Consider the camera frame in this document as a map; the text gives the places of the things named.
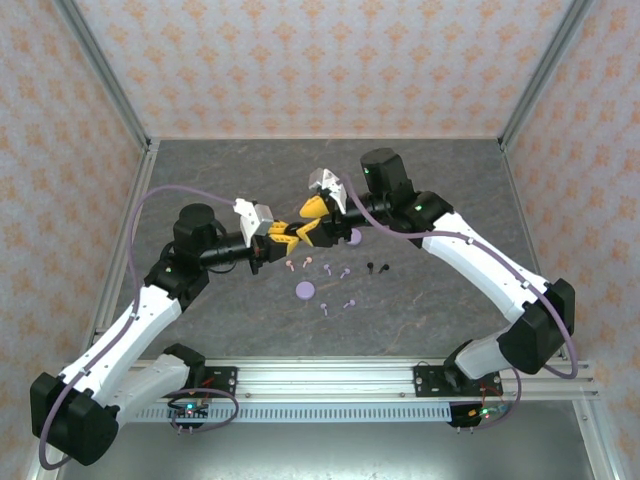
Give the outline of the small circuit board with LEDs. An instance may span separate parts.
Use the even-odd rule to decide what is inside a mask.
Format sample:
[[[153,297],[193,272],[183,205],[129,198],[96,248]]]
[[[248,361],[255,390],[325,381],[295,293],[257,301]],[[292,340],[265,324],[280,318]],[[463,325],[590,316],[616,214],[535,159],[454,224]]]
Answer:
[[[209,416],[209,404],[200,400],[172,400],[167,404],[170,417],[178,420],[205,419]]]
[[[508,411],[508,406],[505,404],[493,405],[493,406],[479,406],[472,408],[467,412],[467,417],[489,419],[494,415],[502,415]]]

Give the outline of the grey metal front plate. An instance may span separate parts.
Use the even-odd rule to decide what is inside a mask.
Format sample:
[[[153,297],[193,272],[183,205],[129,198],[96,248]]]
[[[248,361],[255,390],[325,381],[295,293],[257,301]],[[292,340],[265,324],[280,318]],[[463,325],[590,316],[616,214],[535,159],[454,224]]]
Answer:
[[[128,427],[96,464],[59,480],[595,480],[574,428],[516,422],[455,433],[444,424],[235,424],[177,435]]]

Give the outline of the aluminium table side rail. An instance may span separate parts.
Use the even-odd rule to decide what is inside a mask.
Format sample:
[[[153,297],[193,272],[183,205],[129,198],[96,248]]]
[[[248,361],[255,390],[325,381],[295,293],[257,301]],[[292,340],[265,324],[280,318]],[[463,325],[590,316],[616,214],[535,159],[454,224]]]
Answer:
[[[524,200],[520,195],[515,168],[511,165],[508,148],[501,138],[497,139],[497,145],[500,148],[501,160],[513,191],[528,252],[534,265],[533,270],[537,274],[543,274],[544,270],[541,268],[535,249],[532,228],[525,213]],[[633,480],[626,460],[615,446],[613,418],[605,405],[605,387],[599,385],[595,380],[595,363],[586,360],[580,366],[592,374],[588,381],[589,387],[579,387],[578,380],[561,380],[546,370],[544,373],[550,375],[553,385],[569,386],[568,394],[572,394],[572,397],[569,398],[571,417],[576,420],[579,427],[582,444],[589,462],[587,470],[593,475],[594,480]]]
[[[89,330],[83,339],[84,347],[89,347],[97,337],[98,331],[106,327],[114,318],[122,282],[127,277],[127,253],[131,248],[131,243],[128,241],[128,232],[131,218],[134,218],[136,222],[137,215],[134,215],[133,212],[148,188],[159,144],[159,140],[152,140],[151,144],[145,147],[140,155],[122,214],[116,245],[111,254],[110,265],[103,282],[102,292],[92,313]]]

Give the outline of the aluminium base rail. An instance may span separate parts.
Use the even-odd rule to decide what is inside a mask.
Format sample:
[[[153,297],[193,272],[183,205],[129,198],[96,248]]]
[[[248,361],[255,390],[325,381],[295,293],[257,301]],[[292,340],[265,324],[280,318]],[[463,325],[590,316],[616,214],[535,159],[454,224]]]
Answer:
[[[209,358],[208,366],[238,369],[236,396],[248,402],[268,401],[413,401],[413,368],[435,366],[441,358],[418,357],[227,357]],[[587,361],[578,363],[578,374],[562,379],[546,369],[535,375],[522,373],[517,382],[509,370],[500,372],[502,397],[512,400],[517,387],[522,399],[598,399],[604,391]]]

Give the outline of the aluminium frame post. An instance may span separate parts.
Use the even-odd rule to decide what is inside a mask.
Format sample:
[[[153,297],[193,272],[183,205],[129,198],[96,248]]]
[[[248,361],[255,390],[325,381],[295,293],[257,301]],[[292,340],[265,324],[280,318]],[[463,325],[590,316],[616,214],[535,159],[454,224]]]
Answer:
[[[135,112],[121,82],[111,67],[107,55],[100,46],[76,0],[52,0],[80,45],[80,49],[93,68],[120,118],[138,146],[147,150],[151,139]]]
[[[516,103],[502,134],[497,138],[502,152],[507,152],[532,113],[546,84],[570,46],[595,0],[571,0],[558,28],[544,50],[522,95]]]

